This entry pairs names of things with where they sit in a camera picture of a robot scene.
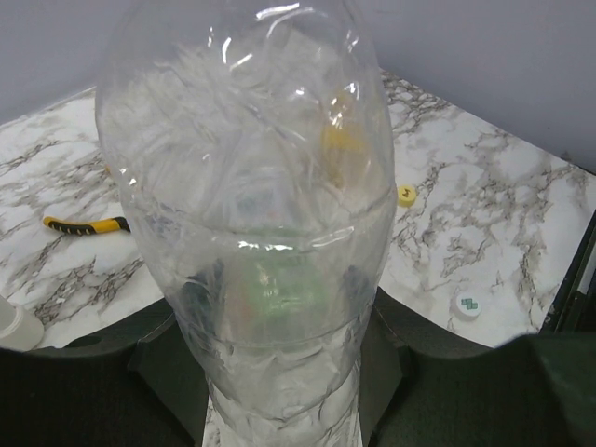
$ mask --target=white marble surface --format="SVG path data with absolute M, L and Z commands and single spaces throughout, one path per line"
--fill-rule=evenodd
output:
M 391 296 L 469 339 L 499 345 L 536 332 L 596 209 L 582 169 L 386 75 L 398 209 L 381 280 Z M 68 237 L 45 215 L 121 214 L 98 152 L 93 92 L 0 128 L 0 294 L 43 321 L 63 346 L 151 304 L 161 293 L 124 232 Z M 454 315 L 468 293 L 475 321 Z
M 398 209 L 380 286 L 448 330 L 500 345 L 542 326 L 596 209 L 596 178 L 476 116 L 386 78 Z M 474 321 L 452 302 L 478 298 Z

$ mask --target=yellow handle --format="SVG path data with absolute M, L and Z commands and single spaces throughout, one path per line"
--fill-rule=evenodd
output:
M 96 222 L 68 222 L 55 217 L 44 218 L 44 225 L 67 235 L 98 235 L 112 231 L 130 231 L 129 224 L 124 217 L 114 217 Z

